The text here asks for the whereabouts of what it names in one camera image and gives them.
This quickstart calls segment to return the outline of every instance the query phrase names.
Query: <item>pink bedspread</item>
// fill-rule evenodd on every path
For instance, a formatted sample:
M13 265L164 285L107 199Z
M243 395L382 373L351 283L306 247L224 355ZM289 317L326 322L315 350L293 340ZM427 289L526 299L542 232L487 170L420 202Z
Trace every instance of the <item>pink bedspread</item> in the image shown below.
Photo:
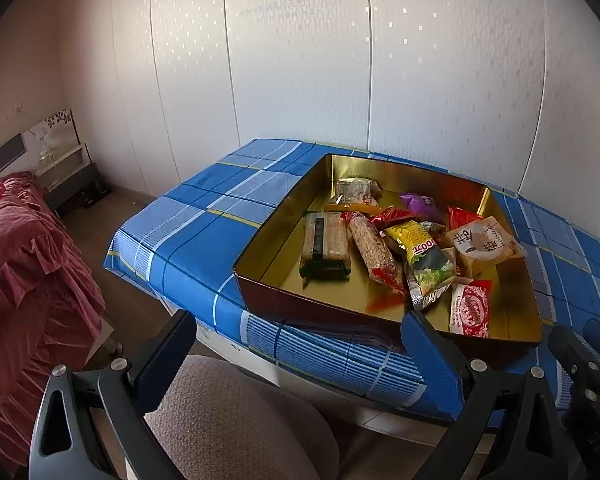
M48 375L80 370L104 300L91 270L28 172L1 179L0 460L26 465Z

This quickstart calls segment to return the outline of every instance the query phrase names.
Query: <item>floor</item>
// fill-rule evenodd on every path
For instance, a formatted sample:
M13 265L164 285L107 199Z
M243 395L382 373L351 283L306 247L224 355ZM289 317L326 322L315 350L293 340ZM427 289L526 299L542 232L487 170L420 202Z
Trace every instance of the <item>floor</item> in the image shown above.
M78 206L62 218L84 261L93 270L107 305L107 320L126 355L133 355L142 341L155 335L168 321L169 314L159 301L103 269L102 263L116 229L150 200L149 196L116 189L91 208ZM190 353L220 358L200 342L195 343ZM99 351L90 361L90 368L99 368L106 360L106 353ZM116 469L122 474L124 459L112 432L101 414L96 419L103 428L104 441ZM430 447L346 422L329 420L329 423L340 447L341 480L408 480L432 451ZM476 478L484 458L484 455L474 456L462 478Z

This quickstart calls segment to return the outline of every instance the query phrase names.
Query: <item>silver bolt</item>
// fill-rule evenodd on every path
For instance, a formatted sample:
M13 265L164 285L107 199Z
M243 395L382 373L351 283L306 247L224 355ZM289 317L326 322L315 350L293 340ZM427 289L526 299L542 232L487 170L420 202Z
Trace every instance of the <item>silver bolt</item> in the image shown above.
M487 363L485 363L482 359L474 359L470 363L471 370L474 372L483 372L487 369Z
M544 377L544 370L542 370L542 368L539 366L532 366L531 375L533 375L533 377L536 379L542 379Z
M66 373L66 366L58 365L51 370L53 377L62 377Z
M111 362L111 369L119 372L120 370L124 370L126 368L126 359L123 357L118 357L117 359L113 359Z

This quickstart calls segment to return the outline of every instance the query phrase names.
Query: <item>purple package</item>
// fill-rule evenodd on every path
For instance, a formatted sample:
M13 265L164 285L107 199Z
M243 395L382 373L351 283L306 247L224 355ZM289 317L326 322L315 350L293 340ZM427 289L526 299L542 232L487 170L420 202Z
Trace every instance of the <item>purple package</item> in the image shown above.
M400 195L407 209L414 213L426 215L429 221L436 224L444 224L445 219L436 208L436 203L429 196L418 195L415 193L404 193Z

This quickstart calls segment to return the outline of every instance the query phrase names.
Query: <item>blue plaid tablecloth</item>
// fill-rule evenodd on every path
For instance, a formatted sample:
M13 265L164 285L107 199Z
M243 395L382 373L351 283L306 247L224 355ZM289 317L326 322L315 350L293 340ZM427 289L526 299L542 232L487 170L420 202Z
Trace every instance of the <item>blue plaid tablecloth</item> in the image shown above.
M408 355L272 323L245 309L234 261L294 184L328 153L446 173L381 153L256 139L125 222L111 241L104 267L171 308L190 310L211 330L295 374L393 409L446 418ZM482 184L491 187L527 250L543 322L543 342L509 369L523 372L540 365L556 406L566 409L571 380L549 352L546 336L554 322L582 336L584 323L600 318L600 240L514 192Z

